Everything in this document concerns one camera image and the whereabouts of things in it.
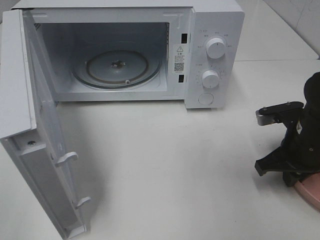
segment qr code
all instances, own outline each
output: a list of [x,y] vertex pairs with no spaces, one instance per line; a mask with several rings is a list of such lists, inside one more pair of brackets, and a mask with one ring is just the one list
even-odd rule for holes
[[185,69],[185,63],[184,62],[175,62],[174,63],[174,71],[175,72],[183,72]]

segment white wall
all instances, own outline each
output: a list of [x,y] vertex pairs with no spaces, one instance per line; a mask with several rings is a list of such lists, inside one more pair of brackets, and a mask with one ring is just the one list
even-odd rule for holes
[[264,0],[320,55],[320,0]]
[[0,0],[0,23],[2,22],[2,13],[8,11],[19,0]]

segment pink base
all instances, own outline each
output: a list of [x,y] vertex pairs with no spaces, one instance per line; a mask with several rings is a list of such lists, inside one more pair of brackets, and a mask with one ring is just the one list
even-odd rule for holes
[[313,206],[320,210],[320,173],[297,182],[294,188]]

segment screw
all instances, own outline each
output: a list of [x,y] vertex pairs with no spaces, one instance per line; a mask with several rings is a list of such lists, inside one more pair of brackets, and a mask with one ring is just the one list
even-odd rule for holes
[[112,68],[117,68],[117,69],[122,68],[124,65],[126,65],[126,63],[124,61],[121,61],[121,60],[113,61],[111,63],[111,67]]
[[34,146],[34,145],[36,145],[36,142],[35,141],[28,141],[28,145],[29,146]]

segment control knob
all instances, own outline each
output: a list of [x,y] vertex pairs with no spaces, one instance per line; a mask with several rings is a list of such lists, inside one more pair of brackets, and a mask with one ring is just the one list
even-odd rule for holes
[[211,59],[221,58],[226,53],[226,43],[221,37],[211,38],[205,48],[206,54]]
[[215,88],[219,82],[220,77],[216,71],[208,70],[202,74],[202,85],[207,89]]

